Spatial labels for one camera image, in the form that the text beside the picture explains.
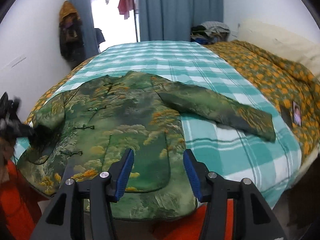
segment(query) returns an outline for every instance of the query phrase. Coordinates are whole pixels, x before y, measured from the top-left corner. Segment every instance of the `green jacket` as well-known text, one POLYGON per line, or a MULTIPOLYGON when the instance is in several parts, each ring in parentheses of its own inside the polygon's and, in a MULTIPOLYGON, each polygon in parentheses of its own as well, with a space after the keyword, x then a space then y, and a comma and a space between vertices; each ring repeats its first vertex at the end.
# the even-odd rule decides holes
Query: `green jacket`
POLYGON ((33 118, 38 137, 18 167, 29 183, 50 196, 70 177, 82 181, 107 171, 131 148, 130 193, 113 205, 114 216, 145 218, 143 208, 156 194, 160 200, 147 217, 182 216, 195 208, 182 163, 183 112, 275 140, 268 113, 203 87, 130 71, 88 81, 47 102, 33 118), (159 203, 163 201, 174 204, 168 208, 159 203))

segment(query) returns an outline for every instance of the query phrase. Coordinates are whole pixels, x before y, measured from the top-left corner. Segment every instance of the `teal plaid bedsheet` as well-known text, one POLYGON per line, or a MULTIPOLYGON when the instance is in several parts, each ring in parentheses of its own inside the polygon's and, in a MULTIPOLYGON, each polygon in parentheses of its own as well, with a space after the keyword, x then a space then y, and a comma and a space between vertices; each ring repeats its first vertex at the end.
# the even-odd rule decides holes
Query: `teal plaid bedsheet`
MULTIPOLYGON (((52 97, 106 74, 122 76, 130 70, 203 86, 272 114, 275 143, 197 115, 182 114, 181 120, 186 146, 198 161, 227 179, 250 178, 269 205, 276 204, 300 167, 299 144, 278 111, 249 81, 197 43, 145 41, 110 47, 80 69, 52 97)), ((16 146, 17 156, 27 147, 27 140, 20 140, 16 146)))

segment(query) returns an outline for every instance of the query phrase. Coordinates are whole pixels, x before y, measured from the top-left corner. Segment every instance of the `jacket sleeve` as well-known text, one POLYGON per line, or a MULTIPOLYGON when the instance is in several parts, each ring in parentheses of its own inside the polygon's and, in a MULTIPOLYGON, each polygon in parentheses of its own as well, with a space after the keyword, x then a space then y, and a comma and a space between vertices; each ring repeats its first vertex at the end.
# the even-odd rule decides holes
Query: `jacket sleeve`
POLYGON ((56 95, 34 113, 32 124, 35 133, 29 137, 30 147, 23 154, 30 162, 42 164, 49 157, 51 144, 55 145, 54 141, 59 139, 65 122, 65 105, 77 91, 78 89, 75 89, 56 95))
POLYGON ((276 140, 271 114, 240 104, 212 90, 168 81, 156 92, 168 107, 180 113, 195 113, 268 141, 276 140))

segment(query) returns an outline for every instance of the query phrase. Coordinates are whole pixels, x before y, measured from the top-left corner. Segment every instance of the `small photograph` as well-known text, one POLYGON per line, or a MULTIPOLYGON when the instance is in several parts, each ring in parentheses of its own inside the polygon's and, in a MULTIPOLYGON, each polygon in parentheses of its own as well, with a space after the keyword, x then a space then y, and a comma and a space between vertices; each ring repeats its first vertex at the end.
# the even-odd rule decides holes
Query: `small photograph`
POLYGON ((301 108, 295 101, 292 101, 292 116, 293 122, 301 127, 301 108))

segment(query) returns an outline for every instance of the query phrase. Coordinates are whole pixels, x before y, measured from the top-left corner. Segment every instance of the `doorway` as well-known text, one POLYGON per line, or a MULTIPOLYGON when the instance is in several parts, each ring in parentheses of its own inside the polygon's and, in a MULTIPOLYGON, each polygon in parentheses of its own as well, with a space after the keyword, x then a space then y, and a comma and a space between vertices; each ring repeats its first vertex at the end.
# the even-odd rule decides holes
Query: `doorway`
POLYGON ((119 13, 119 2, 120 0, 91 0, 94 28, 99 28, 105 39, 105 42, 100 44, 100 52, 114 45, 138 41, 136 33, 137 28, 139 29, 137 0, 134 0, 134 10, 129 11, 127 19, 119 13))

